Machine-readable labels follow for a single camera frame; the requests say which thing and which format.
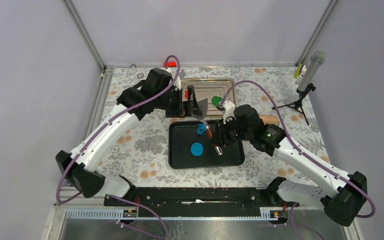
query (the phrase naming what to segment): microphone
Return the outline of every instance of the microphone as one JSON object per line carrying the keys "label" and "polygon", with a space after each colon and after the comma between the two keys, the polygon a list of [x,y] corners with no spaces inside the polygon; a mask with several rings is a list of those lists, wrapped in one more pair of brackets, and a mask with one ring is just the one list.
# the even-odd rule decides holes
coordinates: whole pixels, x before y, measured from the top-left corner
{"label": "microphone", "polygon": [[326,61],[326,55],[327,54],[325,50],[322,49],[315,51],[311,55],[311,61],[309,66],[307,67],[307,71],[305,72],[301,82],[298,85],[298,88],[296,89],[297,93],[301,94],[306,90],[317,69]]}

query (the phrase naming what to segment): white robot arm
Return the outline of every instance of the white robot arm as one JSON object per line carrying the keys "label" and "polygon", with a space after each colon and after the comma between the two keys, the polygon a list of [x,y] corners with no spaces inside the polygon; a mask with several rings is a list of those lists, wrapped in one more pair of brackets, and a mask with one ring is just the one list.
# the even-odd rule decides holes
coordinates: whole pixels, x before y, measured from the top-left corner
{"label": "white robot arm", "polygon": [[[182,90],[178,79],[176,84],[160,97],[126,112],[127,108],[161,92],[169,85],[171,79],[172,76],[167,71],[152,69],[146,80],[123,91],[108,116],[84,142],[70,153],[60,151],[57,154],[56,161],[61,172],[67,172],[66,179],[86,198],[96,195],[113,195],[121,198],[129,191],[130,184],[127,179],[103,175],[97,172],[97,168],[117,139],[146,114],[154,109],[163,109],[166,117],[202,116],[193,96],[193,86],[188,86],[188,94],[191,97],[182,102]],[[249,141],[257,150],[285,161],[318,186],[295,183],[278,177],[272,181],[269,188],[275,188],[277,195],[285,202],[316,207],[324,210],[331,219],[343,226],[351,224],[366,199],[338,177],[350,180],[367,192],[367,179],[363,174],[355,172],[351,175],[306,149],[301,149],[299,152],[286,138],[283,129],[276,125],[264,124],[257,111],[249,105],[235,108],[233,103],[226,101],[223,106],[224,118],[219,121],[211,138],[215,146],[222,148],[235,141]],[[337,175],[332,176],[304,157],[304,153]]]}
{"label": "white robot arm", "polygon": [[317,186],[278,177],[271,185],[276,182],[274,187],[282,200],[321,209],[343,226],[352,223],[366,199],[342,179],[351,182],[367,194],[367,179],[363,174],[358,171],[350,174],[323,161],[293,138],[288,139],[285,131],[277,125],[264,124],[257,111],[248,104],[235,108],[232,102],[225,101],[221,110],[224,111],[224,116],[223,120],[219,121],[217,132],[213,137],[215,145],[228,146],[239,140],[249,141],[257,150],[290,164]]}

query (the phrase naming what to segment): tripod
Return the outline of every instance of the tripod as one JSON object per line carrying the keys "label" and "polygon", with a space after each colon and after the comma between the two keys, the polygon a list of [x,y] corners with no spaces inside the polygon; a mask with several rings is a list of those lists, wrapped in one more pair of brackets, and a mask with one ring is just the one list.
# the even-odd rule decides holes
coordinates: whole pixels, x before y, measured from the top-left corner
{"label": "tripod", "polygon": [[299,92],[297,90],[297,92],[299,93],[299,99],[294,101],[293,103],[289,103],[289,104],[285,104],[285,105],[282,105],[282,106],[278,106],[277,108],[280,109],[280,108],[283,108],[283,107],[289,107],[291,109],[295,109],[295,111],[297,111],[298,113],[302,114],[304,116],[304,119],[305,119],[305,122],[307,123],[307,125],[310,125],[308,119],[307,119],[307,116],[306,116],[306,113],[304,112],[304,109],[303,109],[303,99],[309,94],[309,92],[314,92],[314,90],[316,90],[316,87],[310,83],[304,91],[302,92]]}

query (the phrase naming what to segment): metal tray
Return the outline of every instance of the metal tray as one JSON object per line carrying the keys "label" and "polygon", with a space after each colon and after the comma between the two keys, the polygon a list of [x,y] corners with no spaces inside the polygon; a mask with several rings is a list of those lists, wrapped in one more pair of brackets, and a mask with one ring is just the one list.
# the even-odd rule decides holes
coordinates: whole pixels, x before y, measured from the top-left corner
{"label": "metal tray", "polygon": [[[195,96],[197,101],[208,99],[208,112],[207,117],[223,117],[221,111],[219,111],[212,103],[211,99],[214,96],[223,97],[228,89],[235,84],[232,78],[183,78],[181,80],[181,87],[183,92],[192,85],[195,89]],[[232,90],[229,92],[226,100],[231,101],[236,105],[236,91]]]}

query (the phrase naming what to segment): tray rim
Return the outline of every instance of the tray rim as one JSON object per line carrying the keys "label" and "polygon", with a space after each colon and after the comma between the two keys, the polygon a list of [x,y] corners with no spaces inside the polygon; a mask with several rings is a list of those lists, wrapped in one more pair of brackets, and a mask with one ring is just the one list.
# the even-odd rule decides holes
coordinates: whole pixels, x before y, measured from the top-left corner
{"label": "tray rim", "polygon": [[[185,77],[185,78],[182,78],[180,80],[180,82],[183,82],[183,81],[185,81],[185,82],[205,82],[205,81],[207,81],[207,82],[211,82],[211,81],[213,81],[213,82],[230,82],[232,86],[236,83],[235,80],[231,77],[208,77],[208,78]],[[238,98],[236,96],[235,89],[232,90],[232,94],[233,94],[233,101],[231,100],[231,102],[236,105],[237,104],[236,100]]]}
{"label": "tray rim", "polygon": [[[215,123],[217,123],[219,120],[217,119],[211,119],[211,120],[208,120],[208,124],[209,125],[213,125]],[[245,162],[245,151],[244,151],[244,145],[242,143],[242,141],[237,141],[237,144],[239,145],[239,149],[241,151],[239,151],[239,154],[240,154],[240,157],[241,157],[241,160],[239,162],[239,164],[233,164],[233,165],[215,165],[215,166],[196,166],[196,167],[176,167],[176,166],[173,166],[173,159],[172,159],[172,145],[171,145],[171,139],[172,139],[172,133],[173,133],[173,128],[176,127],[175,125],[178,125],[178,124],[191,124],[191,125],[187,125],[187,126],[193,126],[192,123],[194,125],[200,123],[200,121],[198,120],[191,120],[191,121],[174,121],[170,124],[170,126],[168,126],[168,165],[170,165],[170,167],[172,169],[176,169],[176,170],[180,170],[180,169],[202,169],[202,168],[223,168],[223,167],[234,167],[234,166],[240,166],[242,164],[244,164]]]}

